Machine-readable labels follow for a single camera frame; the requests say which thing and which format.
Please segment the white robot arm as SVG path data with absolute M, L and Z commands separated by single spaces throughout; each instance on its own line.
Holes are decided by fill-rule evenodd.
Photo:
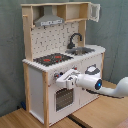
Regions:
M 128 77 L 122 78 L 115 89 L 103 87 L 100 70 L 95 65 L 89 66 L 85 73 L 70 69 L 56 80 L 56 84 L 67 89 L 81 87 L 91 94 L 113 98 L 128 97 Z

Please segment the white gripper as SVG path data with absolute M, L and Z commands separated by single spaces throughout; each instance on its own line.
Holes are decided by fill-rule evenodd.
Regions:
M 70 69 L 56 80 L 56 85 L 60 88 L 73 89 L 76 86 L 76 79 L 79 71 Z

